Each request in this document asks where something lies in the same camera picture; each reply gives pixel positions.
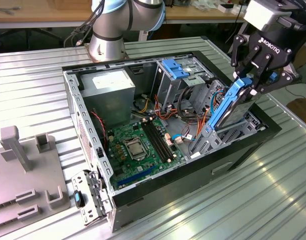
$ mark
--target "blue drive bay latch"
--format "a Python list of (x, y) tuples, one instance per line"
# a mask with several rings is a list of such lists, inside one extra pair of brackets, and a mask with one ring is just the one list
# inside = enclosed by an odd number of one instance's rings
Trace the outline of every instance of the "blue drive bay latch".
[(185, 72), (181, 65), (178, 64), (174, 59), (166, 59), (162, 61), (162, 64), (166, 70), (172, 74), (174, 79), (183, 79), (190, 76), (189, 73)]

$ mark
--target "yellow cable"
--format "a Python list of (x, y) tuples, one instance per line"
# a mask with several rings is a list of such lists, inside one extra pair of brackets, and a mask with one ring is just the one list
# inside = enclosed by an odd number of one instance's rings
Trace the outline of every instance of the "yellow cable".
[(140, 113), (140, 114), (144, 113), (148, 108), (148, 103), (149, 103), (149, 99), (147, 98), (146, 103), (145, 103), (145, 107), (141, 111), (139, 111), (138, 113)]

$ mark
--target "ram slot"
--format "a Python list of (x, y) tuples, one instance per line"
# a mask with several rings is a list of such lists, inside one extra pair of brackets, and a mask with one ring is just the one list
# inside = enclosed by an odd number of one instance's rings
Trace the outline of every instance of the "ram slot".
[(142, 129), (163, 163), (166, 163), (168, 159), (172, 160), (174, 158), (152, 122), (142, 123)]

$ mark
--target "wooden table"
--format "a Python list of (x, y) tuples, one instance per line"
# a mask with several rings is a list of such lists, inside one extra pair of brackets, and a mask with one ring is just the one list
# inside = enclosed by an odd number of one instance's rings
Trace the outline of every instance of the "wooden table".
[[(90, 10), (57, 10), (53, 0), (0, 0), (0, 8), (19, 6), (14, 15), (0, 12), (0, 29), (76, 27), (91, 14)], [(231, 23), (236, 15), (217, 9), (200, 11), (193, 6), (166, 8), (165, 24)]]
[[(194, 6), (173, 6), (166, 8), (166, 24), (209, 24), (233, 23), (237, 15), (223, 13), (217, 9), (201, 11)], [(240, 15), (237, 22), (243, 22)]]

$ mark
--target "gray plastic stand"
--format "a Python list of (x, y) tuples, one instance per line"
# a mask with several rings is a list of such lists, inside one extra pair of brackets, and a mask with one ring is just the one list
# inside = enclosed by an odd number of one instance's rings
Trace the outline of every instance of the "gray plastic stand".
[(18, 128), (9, 126), (0, 143), (0, 237), (70, 207), (53, 136), (19, 143)]

